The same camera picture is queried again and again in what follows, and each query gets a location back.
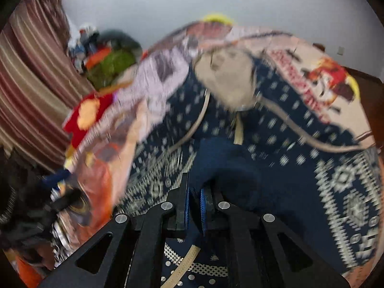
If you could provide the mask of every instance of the white geometric pattern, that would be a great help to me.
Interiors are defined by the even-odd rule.
[[[336,139],[337,139],[337,135],[336,135],[336,133],[332,133],[332,134],[330,135],[330,141],[331,141],[331,142],[334,142]]]
[[[205,122],[203,123],[203,132],[204,132],[204,133],[206,133],[206,131],[208,130],[208,126],[209,126],[208,122],[205,121]]]
[[[312,124],[312,122],[313,122],[313,118],[311,118],[311,119],[308,121],[308,123],[307,123],[307,127],[309,127],[309,126]]]
[[[362,236],[361,244],[359,245],[359,251],[356,252],[356,256],[360,259],[367,259],[371,255],[373,249],[376,246],[376,236],[379,233],[377,227],[368,230],[365,236]]]
[[[305,162],[305,157],[303,155],[300,155],[299,157],[297,157],[296,163],[298,165],[302,165],[304,162]]]
[[[341,165],[335,168],[330,182],[331,187],[336,192],[343,192],[347,188],[352,187],[352,182],[355,180],[356,170],[352,165]]]
[[[352,189],[344,197],[344,215],[349,225],[356,231],[367,223],[368,206],[364,201],[364,195]]]
[[[371,201],[376,210],[381,208],[380,187],[377,185],[377,180],[372,172],[371,166],[366,160],[364,152],[355,156],[354,163],[356,164],[356,174],[359,175],[361,183],[364,185],[368,196],[365,202]]]
[[[298,139],[298,143],[301,145],[301,146],[303,146],[304,144],[305,144],[305,137],[300,137],[299,139]]]
[[[376,226],[376,225],[379,223],[379,220],[380,220],[380,218],[379,218],[378,215],[376,215],[376,216],[370,218],[370,219],[369,219],[369,222],[368,222],[368,226],[369,226],[369,227]]]
[[[219,132],[220,132],[220,129],[219,129],[219,128],[214,128],[214,129],[212,130],[212,135],[217,136]]]
[[[177,266],[182,262],[183,258],[172,250],[166,243],[164,246],[164,255]],[[208,276],[227,277],[228,269],[225,266],[213,266],[200,263],[192,263],[188,271]]]
[[[271,136],[267,139],[267,141],[266,141],[266,143],[267,143],[268,145],[273,145],[275,142],[276,142],[276,135],[271,135]]]
[[[351,237],[351,244],[358,243],[361,239],[361,234],[355,234]]]
[[[252,154],[256,149],[256,146],[255,145],[249,145],[248,146],[248,151]]]
[[[286,100],[287,100],[287,98],[288,98],[288,94],[282,94],[282,96],[280,96],[280,100],[282,101],[282,102],[285,102]]]
[[[280,164],[282,166],[285,166],[289,161],[289,158],[286,156],[286,155],[283,155],[281,158],[280,158]]]
[[[276,81],[275,81],[275,82],[272,82],[270,88],[271,88],[272,90],[274,90],[276,87],[277,87],[277,82],[276,82]]]
[[[319,155],[319,151],[317,149],[312,149],[310,152],[310,156],[312,159],[315,159]]]
[[[284,142],[283,142],[283,147],[287,147],[291,142],[289,141],[289,138],[287,138]]]
[[[328,180],[327,171],[332,168],[332,159],[327,163],[325,163],[324,160],[319,160],[314,173],[318,180],[317,185],[319,187],[321,202],[324,204],[323,208],[325,209],[325,214],[328,216],[328,225],[333,234],[337,249],[339,250],[341,260],[343,260],[348,268],[352,268],[357,266],[356,257],[353,254],[347,233],[340,219],[339,211],[337,210],[337,205],[333,197],[333,190]]]
[[[271,119],[271,120],[268,122],[268,128],[269,128],[269,129],[272,129],[273,126],[275,125],[275,123],[276,123],[276,118]]]
[[[299,102],[299,101],[294,102],[294,103],[293,103],[293,106],[292,106],[292,109],[293,109],[293,110],[297,109],[297,107],[299,107],[299,105],[300,105],[300,102]]]

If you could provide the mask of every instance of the beige bag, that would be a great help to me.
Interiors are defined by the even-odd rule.
[[[237,111],[255,106],[253,61],[244,51],[215,49],[197,57],[193,67],[197,79],[225,108]]]

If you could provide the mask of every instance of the clothing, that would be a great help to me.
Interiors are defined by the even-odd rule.
[[[59,214],[70,240],[70,253],[110,220],[114,206],[124,194],[136,143],[141,129],[145,129],[146,113],[147,105],[142,101],[116,118],[109,136],[91,144],[65,181],[65,190],[77,187],[83,191],[79,202]]]
[[[112,94],[99,97],[97,93],[91,93],[74,108],[63,123],[63,130],[72,133],[71,145],[73,148],[78,147],[87,134],[88,129],[101,118],[105,110],[112,104],[112,101]]]
[[[228,45],[248,51],[253,56],[256,93],[261,92],[263,97],[277,104],[311,138],[333,148],[362,144],[365,150],[329,153],[313,148],[266,107],[257,105],[255,109],[231,113],[216,100],[218,95],[214,92],[208,98],[203,121],[192,138],[174,148],[202,113],[209,95],[199,81],[201,76],[196,77],[192,59],[214,47]],[[182,172],[190,171],[190,176],[196,179],[193,180],[194,185],[202,185],[212,175],[226,174],[223,168],[240,170],[234,175],[244,178],[246,186],[232,185],[227,198],[233,198],[245,209],[268,209],[276,213],[356,287],[364,280],[362,277],[358,279],[357,273],[367,276],[376,259],[375,242],[381,232],[378,228],[378,213],[382,204],[380,167],[373,142],[369,143],[373,139],[360,138],[361,133],[368,135],[370,128],[358,99],[355,97],[348,102],[345,97],[337,96],[327,105],[327,99],[334,92],[327,88],[324,90],[304,77],[302,69],[311,72],[318,67],[318,63],[323,64],[325,55],[304,41],[279,31],[195,23],[150,49],[148,57],[140,63],[135,74],[136,82],[143,79],[138,78],[140,69],[142,72],[148,70],[146,81],[136,83],[138,92],[142,86],[151,89],[147,82],[159,82],[158,79],[163,78],[159,74],[174,74],[169,72],[169,60],[160,62],[163,58],[159,60],[159,65],[164,63],[163,68],[152,72],[155,66],[158,67],[155,57],[162,51],[164,55],[160,56],[165,58],[178,53],[190,67],[185,72],[185,81],[178,79],[176,91],[170,92],[165,103],[167,110],[164,119],[160,119],[162,122],[147,130],[148,137],[137,145],[127,189],[120,205],[124,212],[130,215],[143,214],[153,205],[164,201],[168,191],[178,187]],[[126,107],[130,108],[135,104],[136,95],[133,91],[125,93]],[[110,108],[113,109],[110,118],[123,111],[117,101]],[[353,116],[356,119],[349,124],[346,118]],[[99,121],[92,128],[95,134],[90,135],[95,138],[106,135],[112,124],[108,120],[105,126],[100,125]],[[236,130],[242,132],[242,141],[237,142],[241,145],[233,144]],[[224,143],[220,143],[220,151],[215,143],[214,148],[203,155],[208,148],[205,144],[210,141]],[[221,159],[221,149],[223,153],[231,153],[228,159]],[[229,179],[234,183],[239,182],[239,177],[218,176],[218,179],[227,190]],[[180,263],[190,244],[187,241],[166,240],[165,280],[170,276],[170,270]],[[201,283],[206,286],[210,279],[214,279],[220,283],[220,287],[225,287],[226,271],[225,258],[220,250],[215,246],[206,246],[197,256],[193,268],[182,279],[183,286],[198,287]],[[195,279],[188,279],[189,275],[195,276]]]
[[[36,272],[33,266],[25,262],[19,256],[16,256],[19,276],[28,288],[37,288],[43,277]]]
[[[70,176],[69,170],[63,168],[56,170],[55,174],[47,175],[42,178],[42,184],[50,189],[58,189],[57,184]]]
[[[196,76],[232,111],[255,106],[256,81],[252,58],[234,47],[213,50],[194,61]]]
[[[188,63],[178,49],[159,51],[154,57],[143,61],[136,71],[127,69],[119,82],[133,83],[114,93],[114,103],[103,114],[101,119],[86,133],[86,137],[79,144],[73,154],[73,164],[98,136],[103,135],[121,113],[131,110],[140,100],[146,100],[149,112],[147,113],[147,129],[141,131],[139,142],[145,140],[153,127],[163,121],[169,109],[167,98],[183,83],[188,73]]]

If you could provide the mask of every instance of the wooden floor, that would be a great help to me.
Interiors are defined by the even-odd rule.
[[[357,75],[354,77],[360,87],[361,104],[380,148],[384,145],[384,84]]]

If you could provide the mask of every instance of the striped curtain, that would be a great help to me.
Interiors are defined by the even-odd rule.
[[[69,144],[61,124],[93,90],[66,56],[60,0],[23,0],[0,33],[0,143],[54,170]]]

